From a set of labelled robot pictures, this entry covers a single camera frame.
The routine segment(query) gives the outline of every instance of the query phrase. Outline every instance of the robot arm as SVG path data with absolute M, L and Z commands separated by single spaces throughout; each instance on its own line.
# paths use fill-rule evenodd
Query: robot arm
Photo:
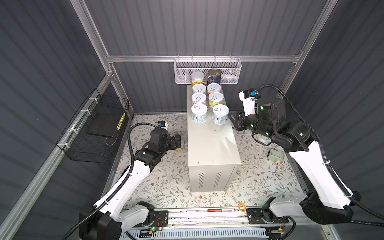
M 257 106 L 254 111 L 256 114 L 235 117 L 243 119 L 235 127 L 238 131 L 249 129 L 255 134 L 269 137 L 271 142 L 281 146 L 296 160 L 315 188 L 314 192 L 294 198 L 270 198 L 263 206 L 264 220 L 273 222 L 276 217 L 307 216 L 320 224 L 349 222 L 353 214 L 349 207 L 352 204 L 351 200 L 344 195 L 330 176 L 313 133 L 301 121 L 286 121 L 283 99 L 261 98 L 253 89 L 239 93 L 245 113 L 254 109 L 251 103 L 245 104 L 242 99 L 242 96 L 247 96 L 251 92 L 255 95 L 253 105 Z M 352 191 L 347 187 L 346 189 L 351 196 Z M 359 194 L 354 192 L 354 197 L 359 199 Z
M 152 172 L 167 151 L 181 147 L 181 137 L 177 134 L 171 137 L 166 127 L 166 122 L 159 121 L 158 127 L 151 132 L 150 141 L 145 143 L 142 149 L 136 151 L 132 172 L 129 173 L 127 168 L 112 189 L 98 200 L 93 207 L 86 205 L 81 210 L 79 223 L 83 223 L 77 224 L 79 225 L 81 239 L 117 240 L 122 232 L 137 224 L 141 223 L 143 226 L 152 224 L 155 214 L 154 206 L 151 204 L 141 201 L 130 210 L 124 212 L 121 212 L 121 210 L 133 191 Z

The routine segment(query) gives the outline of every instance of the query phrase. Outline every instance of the mounting plate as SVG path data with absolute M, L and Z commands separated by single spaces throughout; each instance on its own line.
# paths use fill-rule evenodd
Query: mounting plate
M 247 209 L 247 218 L 249 221 L 249 224 L 266 224 L 263 220 L 263 217 L 259 217 L 258 215 L 260 214 L 261 208 L 251 208 Z M 289 220 L 287 217 L 280 217 L 273 223 L 288 223 Z
M 150 226 L 143 226 L 141 223 L 135 225 L 134 227 L 157 227 L 157 220 L 156 218 L 160 218 L 163 221 L 159 221 L 159 227 L 166 227 L 168 225 L 168 211 L 155 211 L 155 220 Z

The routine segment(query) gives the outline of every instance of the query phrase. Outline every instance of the canned food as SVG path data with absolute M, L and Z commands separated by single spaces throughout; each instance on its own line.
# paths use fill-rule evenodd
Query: canned food
M 192 105 L 196 103 L 207 103 L 207 96 L 204 93 L 194 93 L 192 94 Z
M 207 77 L 208 84 L 211 84 L 211 83 L 220 84 L 220 80 L 221 80 L 221 70 L 220 69 L 212 68 L 208 71 L 208 77 Z
M 191 74 L 192 86 L 195 84 L 204 84 L 204 73 L 196 71 Z
M 191 107 L 192 110 L 192 120 L 195 123 L 203 123 L 207 119 L 208 108 L 205 104 L 196 103 Z
M 217 125 L 227 123 L 229 108 L 224 104 L 217 104 L 212 109 L 212 121 Z
M 208 84 L 208 86 L 207 86 L 208 96 L 211 93 L 220 92 L 220 90 L 221 90 L 221 86 L 220 86 L 220 84 L 217 84 L 217 83 L 211 83 L 211 84 Z
M 193 93 L 207 93 L 207 87 L 204 84 L 195 84 L 192 86 Z
M 222 104 L 224 100 L 224 95 L 222 93 L 211 93 L 209 94 L 209 108 L 213 109 L 217 104 Z

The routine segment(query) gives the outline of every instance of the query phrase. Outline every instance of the pull-tab lid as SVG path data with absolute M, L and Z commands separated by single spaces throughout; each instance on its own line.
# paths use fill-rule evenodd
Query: pull-tab lid
M 196 103 L 191 107 L 192 112 L 196 115 L 203 115 L 208 111 L 208 107 L 202 103 Z
M 217 83 L 210 83 L 207 86 L 207 90 L 209 92 L 220 92 L 221 86 L 220 86 L 220 84 L 217 84 Z
M 224 99 L 224 95 L 222 93 L 214 92 L 209 94 L 209 99 L 214 102 L 220 102 Z
M 195 80 L 201 80 L 204 79 L 205 75 L 202 72 L 196 71 L 191 74 L 191 78 Z
M 216 106 L 214 106 L 214 108 L 212 110 L 216 115 L 225 116 L 229 113 L 229 108 L 227 106 L 225 106 L 224 104 L 217 104 Z
M 192 90 L 195 93 L 204 93 L 207 90 L 207 87 L 204 84 L 198 83 L 193 85 Z
M 207 100 L 207 96 L 204 93 L 194 93 L 192 94 L 192 101 L 197 103 L 203 103 Z

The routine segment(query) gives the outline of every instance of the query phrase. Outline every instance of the orange rubber band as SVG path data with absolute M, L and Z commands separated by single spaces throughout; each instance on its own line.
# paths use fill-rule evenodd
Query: orange rubber band
M 237 208 L 239 209 L 240 212 L 246 212 L 247 211 L 247 207 L 245 206 L 245 204 L 239 204 L 239 206 Z

